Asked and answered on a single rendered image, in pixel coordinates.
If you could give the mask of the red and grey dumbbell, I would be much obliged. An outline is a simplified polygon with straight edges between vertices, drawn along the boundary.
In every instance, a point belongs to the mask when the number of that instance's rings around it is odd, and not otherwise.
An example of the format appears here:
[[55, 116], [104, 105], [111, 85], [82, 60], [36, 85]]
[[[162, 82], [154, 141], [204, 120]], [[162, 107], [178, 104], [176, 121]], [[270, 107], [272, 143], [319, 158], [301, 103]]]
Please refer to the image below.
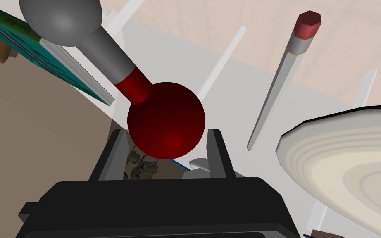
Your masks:
[[200, 100], [183, 85], [152, 84], [102, 27], [99, 0], [19, 0], [19, 6], [39, 36], [76, 47], [130, 101], [127, 128], [144, 153], [176, 159], [198, 144], [205, 129]]

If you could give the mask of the cream plate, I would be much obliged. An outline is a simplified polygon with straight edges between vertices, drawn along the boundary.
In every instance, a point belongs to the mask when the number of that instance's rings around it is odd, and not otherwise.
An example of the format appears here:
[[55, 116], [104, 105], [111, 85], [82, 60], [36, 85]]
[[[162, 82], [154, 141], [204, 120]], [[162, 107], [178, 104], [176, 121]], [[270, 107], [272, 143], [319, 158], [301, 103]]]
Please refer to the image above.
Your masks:
[[381, 236], [381, 105], [304, 121], [281, 136], [276, 155], [312, 197]]

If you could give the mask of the teal and green book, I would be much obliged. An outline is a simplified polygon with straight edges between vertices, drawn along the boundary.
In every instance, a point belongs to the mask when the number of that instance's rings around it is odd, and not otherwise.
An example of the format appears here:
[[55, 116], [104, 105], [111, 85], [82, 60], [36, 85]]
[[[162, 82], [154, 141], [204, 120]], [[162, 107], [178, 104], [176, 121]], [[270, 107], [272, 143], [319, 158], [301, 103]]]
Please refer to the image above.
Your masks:
[[110, 106], [115, 98], [62, 46], [39, 36], [25, 21], [0, 10], [0, 39], [40, 68]]

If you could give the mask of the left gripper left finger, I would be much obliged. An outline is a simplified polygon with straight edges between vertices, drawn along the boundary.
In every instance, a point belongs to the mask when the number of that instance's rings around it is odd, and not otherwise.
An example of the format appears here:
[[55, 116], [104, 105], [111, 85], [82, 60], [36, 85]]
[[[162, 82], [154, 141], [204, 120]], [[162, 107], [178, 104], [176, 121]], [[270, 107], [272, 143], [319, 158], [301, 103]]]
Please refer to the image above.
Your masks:
[[109, 137], [89, 181], [123, 180], [129, 143], [124, 129], [116, 129]]

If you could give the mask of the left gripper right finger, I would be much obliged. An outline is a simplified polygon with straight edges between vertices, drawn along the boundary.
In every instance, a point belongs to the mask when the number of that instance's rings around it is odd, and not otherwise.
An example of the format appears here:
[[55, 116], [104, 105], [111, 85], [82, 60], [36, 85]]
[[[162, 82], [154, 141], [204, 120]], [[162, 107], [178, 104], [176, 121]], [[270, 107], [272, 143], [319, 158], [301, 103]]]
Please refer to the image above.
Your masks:
[[211, 178], [236, 178], [226, 144], [219, 129], [208, 129], [206, 150]]

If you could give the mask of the grey pencil with red eraser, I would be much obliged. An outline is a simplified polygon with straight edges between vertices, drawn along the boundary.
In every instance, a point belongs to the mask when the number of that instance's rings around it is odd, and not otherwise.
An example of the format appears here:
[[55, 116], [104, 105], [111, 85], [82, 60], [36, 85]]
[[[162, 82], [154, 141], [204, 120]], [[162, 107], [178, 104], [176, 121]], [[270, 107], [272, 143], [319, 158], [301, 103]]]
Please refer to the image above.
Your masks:
[[306, 53], [313, 38], [321, 25], [321, 15], [314, 11], [307, 11], [297, 18], [293, 31], [287, 42], [283, 56], [267, 92], [254, 129], [247, 143], [247, 150], [251, 151], [256, 139], [276, 102], [280, 91], [295, 73], [302, 55]]

